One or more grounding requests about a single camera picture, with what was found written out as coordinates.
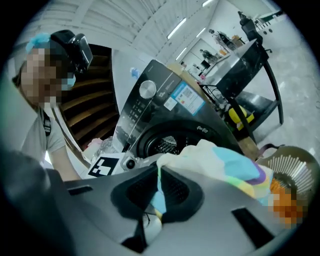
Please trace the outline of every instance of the black shelf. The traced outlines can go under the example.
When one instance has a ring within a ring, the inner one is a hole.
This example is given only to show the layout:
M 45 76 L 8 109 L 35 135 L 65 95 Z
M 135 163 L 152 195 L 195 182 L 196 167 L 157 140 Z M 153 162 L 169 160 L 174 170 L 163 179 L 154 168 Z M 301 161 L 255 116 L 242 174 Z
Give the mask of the black shelf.
M 249 123 L 252 132 L 256 130 L 280 104 L 277 100 L 272 101 L 247 91 L 242 91 L 235 98 L 235 101 L 240 106 L 253 113 L 254 120 Z M 243 139 L 248 136 L 245 128 L 242 128 L 241 130 L 235 129 L 233 134 L 237 139 Z

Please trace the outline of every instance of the floor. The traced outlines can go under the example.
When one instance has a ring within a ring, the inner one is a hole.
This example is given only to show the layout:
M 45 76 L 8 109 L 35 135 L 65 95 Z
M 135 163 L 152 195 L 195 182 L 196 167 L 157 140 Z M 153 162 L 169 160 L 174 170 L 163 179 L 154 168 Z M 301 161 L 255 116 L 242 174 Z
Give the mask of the floor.
M 280 126 L 278 110 L 254 131 L 259 148 L 267 143 L 291 145 L 309 151 L 320 163 L 320 73 L 306 42 L 269 54 L 284 113 Z M 275 95 L 265 70 L 261 70 L 246 91 L 271 100 Z

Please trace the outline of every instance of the colorful cloth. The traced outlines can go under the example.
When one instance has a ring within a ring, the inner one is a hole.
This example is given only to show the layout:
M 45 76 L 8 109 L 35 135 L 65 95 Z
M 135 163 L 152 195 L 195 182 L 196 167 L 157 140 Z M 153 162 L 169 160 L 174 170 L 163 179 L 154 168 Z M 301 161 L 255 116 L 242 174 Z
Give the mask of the colorful cloth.
M 217 147 L 207 140 L 197 146 L 186 146 L 179 155 L 164 154 L 156 162 L 158 168 L 167 166 L 198 172 L 210 178 L 227 182 L 264 206 L 268 205 L 273 171 L 230 149 Z M 165 205 L 165 197 L 153 198 L 152 205 Z

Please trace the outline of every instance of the round strainer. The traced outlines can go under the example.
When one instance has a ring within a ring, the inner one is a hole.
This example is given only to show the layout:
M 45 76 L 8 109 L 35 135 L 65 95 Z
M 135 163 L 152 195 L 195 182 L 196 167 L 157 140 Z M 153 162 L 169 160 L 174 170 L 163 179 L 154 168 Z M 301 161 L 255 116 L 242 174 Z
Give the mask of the round strainer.
M 260 157 L 256 162 L 272 169 L 273 177 L 282 187 L 310 202 L 319 184 L 320 167 L 316 159 L 308 151 L 295 146 L 269 144 L 265 148 L 278 149 L 273 155 Z

